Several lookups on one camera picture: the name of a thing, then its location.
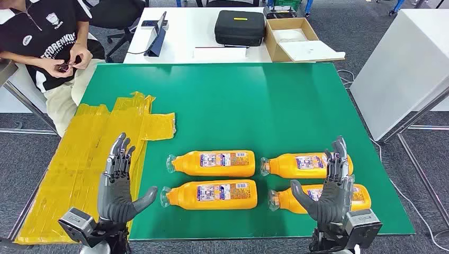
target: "plastic bottle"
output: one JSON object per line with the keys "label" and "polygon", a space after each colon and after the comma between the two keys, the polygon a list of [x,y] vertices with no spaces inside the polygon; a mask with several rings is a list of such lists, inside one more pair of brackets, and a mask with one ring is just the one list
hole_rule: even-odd
{"label": "plastic bottle", "polygon": [[[323,185],[303,185],[302,189],[305,193],[317,201],[321,196]],[[371,207],[371,199],[368,190],[365,186],[354,184],[354,192],[351,204],[351,211],[368,209]],[[278,208],[287,209],[293,213],[306,214],[307,211],[302,207],[296,198],[293,196],[292,189],[288,188],[283,192],[276,192],[272,189],[268,190],[268,207],[271,211],[276,211]]]}
{"label": "plastic bottle", "polygon": [[[354,169],[348,155],[349,174]],[[324,152],[286,153],[275,159],[261,159],[261,174],[279,175],[283,178],[326,178],[327,156]]]}
{"label": "plastic bottle", "polygon": [[257,205],[256,182],[249,179],[190,182],[164,187],[162,207],[178,205],[188,210],[251,209]]}
{"label": "plastic bottle", "polygon": [[247,150],[192,151],[183,156],[169,155],[166,165],[170,173],[181,171],[191,176],[250,177],[256,169],[254,153]]}

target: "yellow packing tape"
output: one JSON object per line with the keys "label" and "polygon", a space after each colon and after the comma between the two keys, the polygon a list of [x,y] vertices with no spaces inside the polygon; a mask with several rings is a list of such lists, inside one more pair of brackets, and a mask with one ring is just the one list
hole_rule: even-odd
{"label": "yellow packing tape", "polygon": [[112,143],[126,132],[136,146],[131,162],[131,196],[139,194],[146,140],[171,139],[175,114],[150,114],[154,97],[135,92],[117,98],[110,113],[105,105],[79,106],[61,140],[32,207],[15,243],[45,244],[72,242],[58,224],[69,208],[76,207],[97,220],[100,174]]}

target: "crate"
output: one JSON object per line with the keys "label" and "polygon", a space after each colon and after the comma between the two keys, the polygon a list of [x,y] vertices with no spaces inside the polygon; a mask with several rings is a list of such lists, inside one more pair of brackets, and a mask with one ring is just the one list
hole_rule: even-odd
{"label": "crate", "polygon": [[274,0],[274,6],[290,6],[294,11],[298,11],[298,6],[302,0]]}

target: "bottle cap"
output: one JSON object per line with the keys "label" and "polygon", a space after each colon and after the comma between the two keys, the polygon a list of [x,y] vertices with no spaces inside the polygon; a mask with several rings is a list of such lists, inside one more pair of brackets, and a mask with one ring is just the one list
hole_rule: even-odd
{"label": "bottle cap", "polygon": [[261,158],[261,175],[266,176],[270,174],[270,160],[265,157]]}
{"label": "bottle cap", "polygon": [[169,155],[167,157],[167,161],[165,162],[165,166],[167,167],[167,171],[169,173],[173,173],[176,171],[175,166],[173,165],[173,161],[176,159],[176,156]]}
{"label": "bottle cap", "polygon": [[172,189],[164,186],[164,188],[162,188],[162,191],[160,192],[160,204],[162,205],[162,207],[167,207],[170,205],[170,200],[167,197],[167,194],[172,191]]}
{"label": "bottle cap", "polygon": [[279,209],[279,193],[275,192],[272,189],[268,190],[268,208],[270,208],[271,211],[276,211]]}

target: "green table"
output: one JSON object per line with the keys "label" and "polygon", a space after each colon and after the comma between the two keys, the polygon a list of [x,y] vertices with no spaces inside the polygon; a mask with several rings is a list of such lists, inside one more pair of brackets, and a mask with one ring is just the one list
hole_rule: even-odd
{"label": "green table", "polygon": [[[372,209],[384,224],[380,233],[414,233],[333,64],[100,65],[82,102],[106,104],[111,110],[117,97],[136,90],[156,97],[153,113],[175,112],[177,128],[173,139],[148,143],[141,195],[152,185],[161,190],[190,181],[227,179],[169,174],[165,161],[170,153],[247,149],[254,151],[258,169],[262,156],[323,151],[343,135],[355,181],[368,188]],[[130,239],[311,235],[316,223],[308,215],[268,209],[268,189],[283,191],[289,179],[262,177],[258,171],[251,179],[258,192],[254,209],[162,208],[158,197],[134,219]],[[322,179],[301,182],[319,184]]]}

